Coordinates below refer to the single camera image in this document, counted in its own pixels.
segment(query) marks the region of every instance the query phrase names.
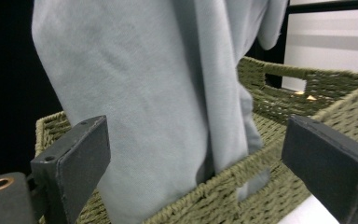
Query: gray cloth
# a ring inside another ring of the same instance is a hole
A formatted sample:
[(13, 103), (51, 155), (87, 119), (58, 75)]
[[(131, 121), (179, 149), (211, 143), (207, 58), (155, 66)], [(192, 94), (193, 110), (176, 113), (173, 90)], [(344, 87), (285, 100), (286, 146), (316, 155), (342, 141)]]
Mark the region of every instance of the gray cloth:
[(285, 6), (34, 1), (34, 43), (68, 119), (107, 116), (112, 160), (98, 189), (112, 221), (139, 223), (261, 148), (236, 64), (257, 35), (275, 44)]

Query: woven basket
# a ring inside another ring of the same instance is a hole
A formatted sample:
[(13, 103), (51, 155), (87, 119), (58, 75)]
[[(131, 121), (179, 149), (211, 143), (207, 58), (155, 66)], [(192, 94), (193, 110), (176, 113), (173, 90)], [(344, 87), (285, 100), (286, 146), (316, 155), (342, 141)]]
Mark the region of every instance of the woven basket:
[[(254, 96), (254, 119), (265, 146), (166, 206), (147, 224), (277, 223), (310, 193), (280, 161), (285, 122), (291, 114), (311, 116), (358, 141), (358, 74), (264, 63), (243, 58), (240, 82)], [(302, 95), (265, 84), (265, 74), (307, 80)], [(316, 100), (308, 100), (309, 95)], [(36, 155), (70, 130), (63, 112), (36, 123)], [(256, 194), (237, 202), (236, 189), (269, 168), (270, 181)], [(110, 223), (97, 190), (78, 223)]]

